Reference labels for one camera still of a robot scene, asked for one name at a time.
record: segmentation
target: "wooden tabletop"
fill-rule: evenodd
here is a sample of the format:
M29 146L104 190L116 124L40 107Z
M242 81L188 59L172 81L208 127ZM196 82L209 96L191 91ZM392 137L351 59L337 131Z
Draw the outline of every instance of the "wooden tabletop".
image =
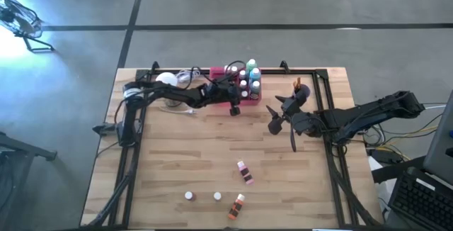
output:
M353 107L345 68L327 70L335 107ZM106 122L113 121L122 86L134 80L135 72L118 70ZM313 89L308 75L263 75L263 99L257 106L242 106L241 115L235 117L229 115L228 106L222 105L186 115L163 112L163 100L151 104L144 124L129 228L337 227L323 140L296 136L294 153L288 124L283 124L279 135L268 131L270 114L265 105L279 110L280 102L274 96L289 96L297 77ZM198 79L193 84L203 82ZM316 110L314 94L302 109ZM115 141L115 136L104 137L99 150ZM97 158L81 224L94 219L111 196L120 152L120 147L114 146ZM350 143L346 159L355 194L373 217L382 221L363 144ZM255 179L253 185L246 185L238 171L236 163L241 160ZM185 200L186 191L192 191L196 200ZM213 198L216 191L222 194L220 202ZM246 197L245 203L237 220L230 220L227 215L239 193ZM344 196L343 209L348 216Z

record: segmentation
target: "gray floor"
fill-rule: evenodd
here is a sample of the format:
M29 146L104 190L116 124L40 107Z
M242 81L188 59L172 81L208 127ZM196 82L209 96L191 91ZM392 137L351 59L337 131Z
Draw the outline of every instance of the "gray floor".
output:
M19 0L52 26L126 25L134 0ZM142 0L137 24L445 23L453 0ZM58 151L36 159L16 230L76 227L104 119L124 31L45 32L55 53L29 53L0 28L0 130ZM356 103L398 90L445 102L453 89L453 30L263 30L134 32L126 67L210 66L256 58L263 67L347 67ZM441 109L384 128L411 131ZM398 144L409 157L430 137Z

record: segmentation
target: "computer monitor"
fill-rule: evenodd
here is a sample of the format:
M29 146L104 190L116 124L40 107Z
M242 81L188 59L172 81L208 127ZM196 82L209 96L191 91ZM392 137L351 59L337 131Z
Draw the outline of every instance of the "computer monitor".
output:
M423 167L453 185L453 91L425 157Z

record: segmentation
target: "pink bottle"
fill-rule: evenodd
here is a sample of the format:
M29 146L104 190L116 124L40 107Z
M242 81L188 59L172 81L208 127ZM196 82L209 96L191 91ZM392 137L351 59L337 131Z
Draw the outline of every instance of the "pink bottle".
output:
M248 171L248 168L246 167L244 162L242 162L242 161L238 162L238 167L239 167L239 171L242 174L243 180L246 181L246 184L247 185L252 184L254 182L253 177L250 174L250 172Z

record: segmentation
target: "keyboard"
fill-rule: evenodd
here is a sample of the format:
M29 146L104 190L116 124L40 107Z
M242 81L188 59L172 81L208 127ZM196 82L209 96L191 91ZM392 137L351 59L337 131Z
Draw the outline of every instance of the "keyboard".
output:
M397 179L389 206L429 230L453 231L453 191L413 167Z

